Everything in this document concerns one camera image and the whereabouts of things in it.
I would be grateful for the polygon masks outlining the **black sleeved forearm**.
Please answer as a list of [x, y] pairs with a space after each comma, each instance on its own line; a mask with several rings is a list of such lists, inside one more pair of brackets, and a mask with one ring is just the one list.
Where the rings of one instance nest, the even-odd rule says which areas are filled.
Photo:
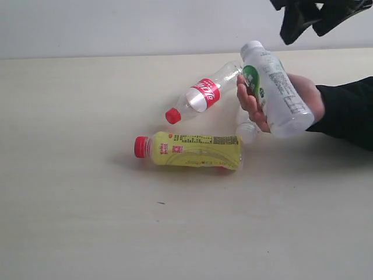
[[372, 151], [372, 77], [338, 86], [318, 85], [325, 113], [308, 128]]

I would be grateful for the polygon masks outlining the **person's open bare hand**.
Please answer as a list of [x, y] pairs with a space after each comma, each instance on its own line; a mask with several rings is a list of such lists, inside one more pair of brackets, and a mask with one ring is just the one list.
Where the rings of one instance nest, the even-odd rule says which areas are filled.
[[[325, 115], [325, 106], [321, 93], [316, 85], [303, 76], [287, 74], [295, 90], [312, 111], [315, 120], [320, 121]], [[237, 76], [237, 97], [242, 109], [248, 112], [250, 119], [257, 124], [262, 132], [270, 133], [270, 128], [260, 104], [256, 101], [250, 88], [246, 87], [245, 79], [242, 75]]]

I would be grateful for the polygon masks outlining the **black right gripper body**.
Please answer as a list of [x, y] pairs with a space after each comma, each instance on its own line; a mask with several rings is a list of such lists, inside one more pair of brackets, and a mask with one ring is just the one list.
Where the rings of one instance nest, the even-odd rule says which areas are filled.
[[357, 11], [360, 9], [369, 9], [372, 1], [348, 1], [348, 0], [270, 0], [274, 8], [279, 11], [281, 8], [298, 4], [323, 4], [324, 10], [333, 11]]

